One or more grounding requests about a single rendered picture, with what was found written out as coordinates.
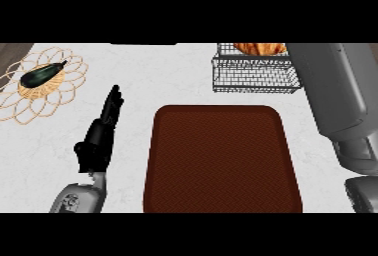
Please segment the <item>brown rectangular tray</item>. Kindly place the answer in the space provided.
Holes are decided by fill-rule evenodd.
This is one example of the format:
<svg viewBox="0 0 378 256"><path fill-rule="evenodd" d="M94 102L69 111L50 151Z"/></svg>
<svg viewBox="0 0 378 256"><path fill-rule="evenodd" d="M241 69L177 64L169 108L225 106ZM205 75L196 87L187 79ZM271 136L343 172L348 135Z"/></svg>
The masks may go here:
<svg viewBox="0 0 378 256"><path fill-rule="evenodd" d="M143 211L302 211L281 121L271 107L166 105L157 109Z"/></svg>

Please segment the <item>woven wicker round placemat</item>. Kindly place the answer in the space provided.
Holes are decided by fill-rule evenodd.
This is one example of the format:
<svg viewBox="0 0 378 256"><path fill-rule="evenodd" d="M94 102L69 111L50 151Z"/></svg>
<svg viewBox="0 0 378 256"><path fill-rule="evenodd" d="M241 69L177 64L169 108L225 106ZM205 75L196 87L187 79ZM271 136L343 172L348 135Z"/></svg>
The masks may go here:
<svg viewBox="0 0 378 256"><path fill-rule="evenodd" d="M36 87L26 88L21 76L52 63L63 63L57 74ZM69 48L57 46L29 52L0 72L0 123L13 120L27 125L35 118L50 117L72 102L85 83L88 65Z"/></svg>

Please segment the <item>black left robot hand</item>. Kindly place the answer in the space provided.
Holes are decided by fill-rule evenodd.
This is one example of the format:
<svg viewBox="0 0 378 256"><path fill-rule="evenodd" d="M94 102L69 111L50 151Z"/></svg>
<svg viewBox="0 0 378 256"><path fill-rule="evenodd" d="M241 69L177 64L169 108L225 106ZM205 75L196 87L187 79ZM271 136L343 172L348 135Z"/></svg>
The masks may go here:
<svg viewBox="0 0 378 256"><path fill-rule="evenodd" d="M83 140L73 146L79 173L106 171L112 156L113 134L122 103L119 86L113 85L103 103L100 117L91 122Z"/></svg>

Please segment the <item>golden brown croissant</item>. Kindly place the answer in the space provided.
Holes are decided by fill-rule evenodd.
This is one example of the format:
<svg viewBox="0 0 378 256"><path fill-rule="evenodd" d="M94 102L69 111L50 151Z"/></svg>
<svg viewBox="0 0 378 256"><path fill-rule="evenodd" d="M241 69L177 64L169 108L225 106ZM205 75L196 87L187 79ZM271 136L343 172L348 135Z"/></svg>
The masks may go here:
<svg viewBox="0 0 378 256"><path fill-rule="evenodd" d="M233 47L250 56L272 56L286 52L286 46L281 43L234 43Z"/></svg>

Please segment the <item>dark green eggplant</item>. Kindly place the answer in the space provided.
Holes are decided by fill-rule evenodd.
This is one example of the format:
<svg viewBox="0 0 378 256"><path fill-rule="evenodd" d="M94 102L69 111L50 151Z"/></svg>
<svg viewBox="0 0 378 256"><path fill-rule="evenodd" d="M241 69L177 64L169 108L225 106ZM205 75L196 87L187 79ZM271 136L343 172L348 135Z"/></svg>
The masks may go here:
<svg viewBox="0 0 378 256"><path fill-rule="evenodd" d="M26 72L20 77L20 86L32 89L42 85L63 70L66 62L51 63L44 67Z"/></svg>

